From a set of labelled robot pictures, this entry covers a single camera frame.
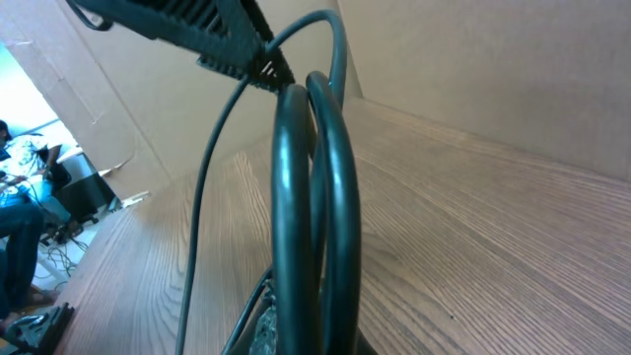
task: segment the patterned shirt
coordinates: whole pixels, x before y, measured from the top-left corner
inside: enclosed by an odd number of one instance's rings
[[[37,151],[48,146],[52,147],[45,137],[34,135],[18,136],[6,143],[4,150],[11,157],[0,162],[0,171],[7,174],[4,180],[0,181],[0,186],[5,185],[14,177],[24,176],[29,179],[28,182],[8,187],[4,193],[18,193],[18,186],[30,186],[29,183],[42,180],[42,175],[35,175],[35,173],[45,168],[46,163],[39,157]]]

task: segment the cardboard box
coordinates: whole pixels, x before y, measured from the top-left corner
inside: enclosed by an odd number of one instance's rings
[[[259,4],[278,33],[334,0]],[[148,40],[121,26],[87,29],[63,0],[4,0],[0,40],[120,198],[155,192],[194,173],[212,127],[237,82],[195,64],[197,55]],[[297,81],[328,72],[332,35],[326,23],[297,34],[283,51]],[[347,94],[359,95],[349,60]],[[272,94],[248,88],[229,118],[213,159],[271,133]]]

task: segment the floor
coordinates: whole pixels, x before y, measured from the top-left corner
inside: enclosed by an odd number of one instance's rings
[[[362,100],[344,114],[359,327],[379,353],[631,354],[631,184]],[[269,152],[211,164],[186,353],[221,352],[271,261]],[[60,297],[80,308],[57,353],[173,354],[194,187],[104,222]]]
[[[103,224],[104,219],[108,215],[109,212],[107,212],[106,206],[101,207],[96,215],[96,217],[99,218],[99,223],[85,223],[83,233],[77,236],[76,241],[79,242],[79,244],[85,243],[87,246],[89,246],[95,235],[97,234],[97,231]],[[78,264],[85,254],[85,251],[82,249],[82,247],[72,241],[62,246],[56,244],[55,242],[51,242],[49,247],[40,244],[39,252],[41,252],[53,265],[55,265],[59,271],[68,276],[71,276],[74,272],[75,267],[72,264]],[[43,290],[56,289],[58,291],[61,291],[64,289],[66,283],[66,281],[59,280],[52,274],[50,274],[50,272],[48,272],[43,266],[41,266],[41,264],[37,264],[33,284],[36,285],[38,288]]]

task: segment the desk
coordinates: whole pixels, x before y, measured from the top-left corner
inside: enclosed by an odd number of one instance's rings
[[[631,353],[631,186],[349,100],[360,326],[382,354]],[[270,262],[269,141],[214,163],[186,350],[218,354]],[[173,354],[193,178],[101,227],[65,354]]]

